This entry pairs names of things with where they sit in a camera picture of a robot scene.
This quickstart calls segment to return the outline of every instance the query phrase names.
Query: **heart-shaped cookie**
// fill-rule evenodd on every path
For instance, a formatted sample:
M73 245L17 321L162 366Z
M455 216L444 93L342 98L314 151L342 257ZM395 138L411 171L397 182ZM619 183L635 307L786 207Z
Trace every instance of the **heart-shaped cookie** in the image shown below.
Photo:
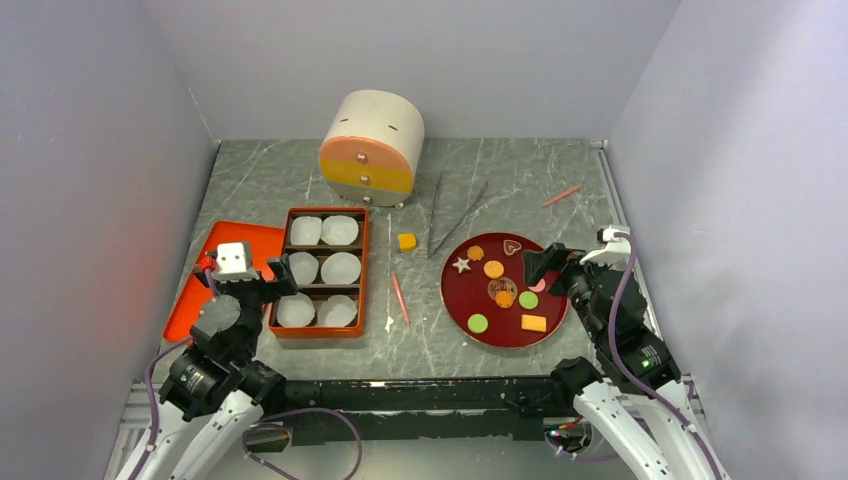
M515 240L504 240L504 253L507 257L511 257L521 250L521 244Z

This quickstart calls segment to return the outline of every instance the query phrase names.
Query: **round storage drawer unit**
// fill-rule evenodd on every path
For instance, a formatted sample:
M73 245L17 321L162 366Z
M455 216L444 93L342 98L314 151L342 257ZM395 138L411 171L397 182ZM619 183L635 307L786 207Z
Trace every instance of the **round storage drawer unit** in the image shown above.
M321 173L344 198L377 206L412 193L424 120L403 97L359 90L342 101L319 150Z

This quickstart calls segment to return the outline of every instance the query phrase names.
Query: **pink candy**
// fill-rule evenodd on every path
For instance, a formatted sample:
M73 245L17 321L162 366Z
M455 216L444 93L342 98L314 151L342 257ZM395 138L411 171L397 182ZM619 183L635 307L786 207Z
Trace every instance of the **pink candy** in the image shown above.
M535 286L528 287L528 289L533 293L541 293L545 291L546 286L547 285L545 285L545 279L543 278L539 280L539 283L537 283Z

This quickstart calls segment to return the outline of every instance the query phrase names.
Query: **pink stick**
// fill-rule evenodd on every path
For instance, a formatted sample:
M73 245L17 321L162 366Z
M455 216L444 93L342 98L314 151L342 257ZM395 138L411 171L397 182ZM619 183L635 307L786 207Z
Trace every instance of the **pink stick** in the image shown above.
M562 200L563 198L565 198L565 197L571 195L572 193L576 192L577 190L580 190L580 187L582 187L582 186L583 186L582 184L575 185L575 186L569 188L568 190L560 193L559 195L551 197L551 199L548 200L547 202L543 203L542 206L547 207L548 205L550 205L554 202L558 202L558 201Z
M409 325L409 312L406 311L406 302L403 301L403 292L400 291L400 282L397 281L395 272L392 272L392 283L395 284L395 293L398 295L398 303L400 303L400 311L403 313L403 319Z

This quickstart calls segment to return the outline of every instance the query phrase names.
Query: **orange tray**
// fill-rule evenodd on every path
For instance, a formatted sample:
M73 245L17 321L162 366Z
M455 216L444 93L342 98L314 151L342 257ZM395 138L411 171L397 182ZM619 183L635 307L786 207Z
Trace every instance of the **orange tray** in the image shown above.
M291 222L297 217L310 216L327 218L331 215L346 215L354 218L359 223L359 236L351 245L327 245L323 241L318 245L291 245L288 234L285 236L283 252L292 254L295 252L308 252L318 258L323 264L324 260L336 252L349 252L356 255L362 264L362 273L359 283L352 285L327 285L321 283L320 275L316 283L298 286L298 291L305 294L315 306L316 317L318 309L329 297L333 295L347 295L357 302L356 319L346 327L322 327L318 326L317 318L313 317L312 324L306 327L283 327L277 323L277 303L271 310L268 327L277 338L355 338L365 332L365 283L368 278L368 210L363 207L298 207L289 210L286 220L286 232L290 232Z
M278 257L283 249L286 231L283 228L252 225L238 222L216 222L206 237L203 248L195 260L195 265L206 252L215 250L221 243L247 242L253 254L253 267L259 270L265 280L273 280L274 273L268 268L268 258ZM204 287L200 280L189 275L183 291L162 337L169 342L178 342L189 335L189 329L197 320L197 312L210 298L212 292Z

